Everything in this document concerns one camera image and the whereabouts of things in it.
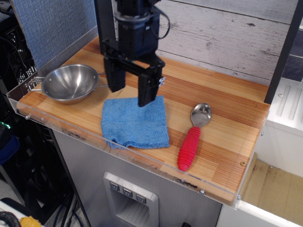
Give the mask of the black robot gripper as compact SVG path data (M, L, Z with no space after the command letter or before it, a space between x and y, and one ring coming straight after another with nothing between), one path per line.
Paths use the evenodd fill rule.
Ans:
M158 49L160 14L129 16L115 14L118 38L103 41L106 45L104 68L112 92L125 87L125 73L139 76L138 105L144 107L154 101L164 83L165 63L155 54Z

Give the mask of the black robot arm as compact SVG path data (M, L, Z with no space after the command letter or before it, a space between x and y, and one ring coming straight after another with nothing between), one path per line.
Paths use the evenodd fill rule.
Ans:
M112 92L125 87L125 75L138 76L138 105L154 101L163 82L165 62L156 55L160 14L155 0L119 0L115 19L118 38L104 39L104 67Z

